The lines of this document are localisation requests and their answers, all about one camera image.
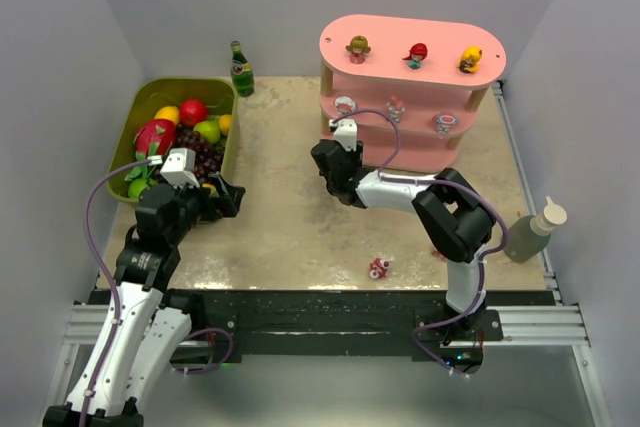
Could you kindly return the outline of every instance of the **green basket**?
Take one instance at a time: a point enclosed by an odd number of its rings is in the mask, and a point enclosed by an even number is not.
[[[233,86],[223,79],[161,78],[143,85],[131,105],[109,172],[135,161],[133,138],[140,127],[153,119],[158,110],[166,105],[174,105],[176,102],[179,106],[182,101],[191,98],[201,100],[207,105],[209,117],[225,114],[232,116],[231,129],[227,136],[220,168],[222,177],[231,182],[240,141],[240,126],[236,115],[238,96]],[[136,204],[137,200],[127,197],[129,183],[124,180],[126,175],[127,173],[124,172],[110,179],[107,189],[116,200]]]

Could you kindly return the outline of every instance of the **grapes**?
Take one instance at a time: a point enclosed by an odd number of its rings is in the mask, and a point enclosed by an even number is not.
[[[174,147],[191,149],[196,154],[196,163],[193,168],[193,175],[199,184],[209,182],[211,174],[220,172],[222,159],[224,157],[224,144],[210,144],[200,132],[194,132],[191,127],[182,123],[176,125],[176,138]],[[156,182],[166,183],[167,181],[160,174],[160,170],[153,173]]]

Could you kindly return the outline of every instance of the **beige bottle cap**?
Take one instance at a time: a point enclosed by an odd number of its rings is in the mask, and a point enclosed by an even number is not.
[[[542,213],[531,219],[531,229],[538,235],[549,235],[553,229],[567,221],[567,211],[547,197]]]

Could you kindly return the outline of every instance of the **toy figurine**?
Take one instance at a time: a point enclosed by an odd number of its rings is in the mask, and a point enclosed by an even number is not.
[[[342,97],[338,97],[333,105],[336,106],[336,110],[341,114],[351,114],[356,110],[356,103],[351,97],[347,97],[343,95]]]
[[[369,41],[364,35],[356,35],[351,39],[346,49],[351,53],[349,60],[354,64],[362,64],[366,60],[364,54],[371,52]]]
[[[467,49],[462,53],[462,57],[460,57],[460,63],[458,64],[458,68],[460,72],[464,72],[465,74],[473,74],[478,70],[478,62],[482,58],[482,50],[472,45],[471,47],[467,47]]]
[[[369,277],[373,280],[378,280],[387,276],[387,271],[391,268],[391,264],[387,259],[376,257],[376,259],[369,264]]]
[[[408,60],[409,67],[413,70],[419,69],[422,61],[427,58],[427,46],[424,44],[414,44],[409,50],[409,55],[402,60]]]
[[[440,112],[433,116],[433,122],[436,125],[436,132],[448,134],[458,125],[458,118],[449,112]]]
[[[389,102],[387,102],[387,109],[389,110],[389,117],[391,117],[396,124],[402,120],[402,114],[404,114],[404,102],[395,96],[391,96]]]

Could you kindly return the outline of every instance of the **pink shelf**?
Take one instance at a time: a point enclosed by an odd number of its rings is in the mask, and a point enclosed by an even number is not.
[[[364,35],[371,47],[363,64],[351,63],[345,50],[356,35]],[[418,42],[427,45],[429,55],[420,69],[411,70],[402,58]],[[458,70],[458,62],[470,45],[482,49],[482,60],[478,72],[464,74]],[[320,36],[320,52],[332,71],[347,77],[466,90],[489,87],[500,77],[507,63],[500,41],[480,27],[376,15],[348,15],[334,20]]]
[[[333,92],[331,96],[320,96],[320,106],[329,118],[341,115],[335,108],[337,97],[351,97],[358,110],[374,109],[383,113],[387,111],[389,97],[395,95],[404,101],[406,111],[398,124],[405,134],[427,137],[450,138],[464,134],[476,121],[476,112],[467,112],[464,106],[470,91],[451,90],[413,84],[389,84],[380,81],[347,78],[335,74],[333,76]],[[451,112],[458,117],[458,125],[449,134],[440,134],[434,130],[433,116],[443,112]],[[393,127],[382,117],[375,114],[354,116],[358,126],[368,126],[393,132]]]
[[[331,139],[332,135],[322,136]],[[363,164],[378,167],[395,148],[395,134],[371,128],[359,128],[358,140],[364,142]],[[403,135],[402,148],[388,168],[412,172],[439,172],[458,157],[458,150],[449,150],[445,142],[433,137]]]

